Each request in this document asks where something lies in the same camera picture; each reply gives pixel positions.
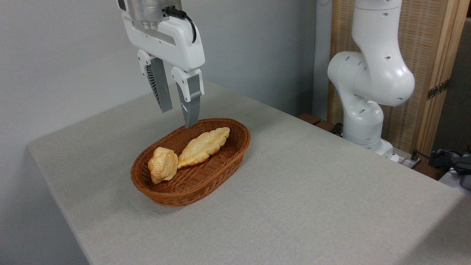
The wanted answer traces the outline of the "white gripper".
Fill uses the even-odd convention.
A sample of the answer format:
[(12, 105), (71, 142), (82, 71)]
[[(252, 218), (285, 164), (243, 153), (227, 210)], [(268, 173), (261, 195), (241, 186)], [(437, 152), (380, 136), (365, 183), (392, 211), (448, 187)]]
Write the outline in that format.
[(138, 47), (142, 75), (148, 79), (160, 110), (172, 109), (163, 61), (171, 70), (186, 128), (199, 120), (205, 94), (200, 68), (205, 63), (201, 37), (180, 0), (120, 0), (123, 23), (131, 43)]

